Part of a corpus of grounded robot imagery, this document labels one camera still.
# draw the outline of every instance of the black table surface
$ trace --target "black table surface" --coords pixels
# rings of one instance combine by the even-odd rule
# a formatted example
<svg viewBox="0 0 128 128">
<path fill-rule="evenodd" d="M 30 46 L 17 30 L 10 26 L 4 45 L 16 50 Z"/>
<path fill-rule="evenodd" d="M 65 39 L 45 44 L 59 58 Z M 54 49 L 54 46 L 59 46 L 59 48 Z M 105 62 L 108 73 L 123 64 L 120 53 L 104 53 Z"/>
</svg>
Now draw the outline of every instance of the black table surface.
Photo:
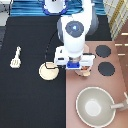
<svg viewBox="0 0 128 128">
<path fill-rule="evenodd" d="M 45 62 L 45 50 L 59 18 L 8 18 L 0 50 L 0 128 L 66 128 L 66 71 L 60 69 L 53 81 L 39 76 L 39 67 Z M 86 40 L 111 40 L 106 16 L 99 20 L 98 30 Z M 62 45 L 56 33 L 47 61 L 54 60 L 56 47 Z M 10 62 L 17 46 L 21 47 L 21 67 L 12 69 Z"/>
</svg>

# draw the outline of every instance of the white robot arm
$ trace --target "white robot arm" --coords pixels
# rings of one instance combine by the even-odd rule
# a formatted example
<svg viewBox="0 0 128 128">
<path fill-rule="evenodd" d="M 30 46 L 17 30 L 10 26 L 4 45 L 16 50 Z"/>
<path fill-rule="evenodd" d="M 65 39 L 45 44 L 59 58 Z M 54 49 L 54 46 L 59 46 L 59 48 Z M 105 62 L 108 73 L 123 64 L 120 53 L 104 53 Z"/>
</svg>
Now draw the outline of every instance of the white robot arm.
<svg viewBox="0 0 128 128">
<path fill-rule="evenodd" d="M 88 34 L 92 24 L 93 3 L 83 0 L 83 12 L 62 16 L 58 23 L 58 36 L 64 46 L 56 48 L 54 63 L 65 65 L 66 69 L 81 69 L 82 66 L 92 66 L 95 55 L 83 54 L 85 35 Z"/>
</svg>

